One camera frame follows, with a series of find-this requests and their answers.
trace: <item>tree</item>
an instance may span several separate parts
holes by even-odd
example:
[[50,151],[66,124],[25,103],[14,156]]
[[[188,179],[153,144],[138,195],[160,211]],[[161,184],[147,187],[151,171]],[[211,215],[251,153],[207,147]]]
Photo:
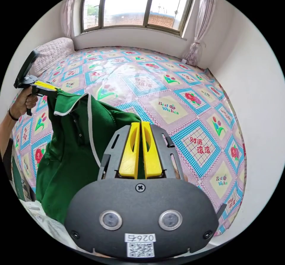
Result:
[[88,5],[87,7],[87,15],[88,16],[98,16],[99,13],[99,7],[98,6],[92,6]]

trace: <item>qr code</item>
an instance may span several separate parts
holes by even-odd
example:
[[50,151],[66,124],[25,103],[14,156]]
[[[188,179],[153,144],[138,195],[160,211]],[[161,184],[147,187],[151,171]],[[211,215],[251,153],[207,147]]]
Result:
[[134,258],[154,257],[153,242],[127,242],[127,256]]

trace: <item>window frame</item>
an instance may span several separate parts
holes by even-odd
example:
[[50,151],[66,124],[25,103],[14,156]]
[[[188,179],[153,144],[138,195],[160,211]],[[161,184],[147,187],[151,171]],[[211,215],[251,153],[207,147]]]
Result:
[[183,15],[182,21],[179,24],[180,30],[174,30],[174,29],[167,28],[167,27],[148,24],[152,0],[147,1],[143,25],[114,25],[114,26],[106,26],[106,27],[104,27],[104,25],[103,25],[103,23],[104,23],[104,12],[103,11],[104,11],[104,6],[105,6],[105,0],[100,0],[99,12],[98,12],[98,26],[88,28],[88,29],[84,29],[84,24],[83,24],[84,3],[85,3],[85,0],[81,0],[81,4],[80,4],[80,34],[87,33],[90,31],[103,30],[103,29],[107,29],[107,28],[143,28],[143,29],[163,31],[163,32],[167,32],[167,33],[181,37],[182,33],[184,31],[185,25],[186,25],[186,21],[187,21],[189,12],[190,12],[192,4],[193,4],[193,0],[188,0],[188,5],[185,6],[185,8],[184,8],[184,11],[183,11],[184,15]]

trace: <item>wrist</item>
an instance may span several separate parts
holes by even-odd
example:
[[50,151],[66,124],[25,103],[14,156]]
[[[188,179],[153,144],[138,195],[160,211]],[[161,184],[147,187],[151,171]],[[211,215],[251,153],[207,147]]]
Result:
[[21,113],[20,111],[15,107],[15,104],[13,104],[11,107],[10,107],[10,114],[15,118],[15,119],[19,119],[20,116],[21,116]]

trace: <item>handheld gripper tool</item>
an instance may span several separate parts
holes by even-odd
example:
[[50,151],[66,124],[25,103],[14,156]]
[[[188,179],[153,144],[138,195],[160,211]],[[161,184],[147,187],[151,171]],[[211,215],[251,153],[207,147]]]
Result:
[[[26,61],[24,62],[23,66],[21,67],[16,81],[14,83],[15,88],[28,88],[32,86],[32,94],[42,97],[47,95],[49,97],[57,97],[57,88],[54,87],[50,82],[42,81],[38,79],[34,75],[28,75],[29,70],[31,69],[33,63],[38,58],[39,52],[33,50]],[[27,115],[31,116],[32,112],[31,109],[27,109]]]
[[[138,179],[140,135],[145,179]],[[76,193],[64,225],[88,252],[145,262],[204,248],[225,208],[216,212],[201,189],[184,181],[170,136],[143,121],[115,132],[97,181]]]

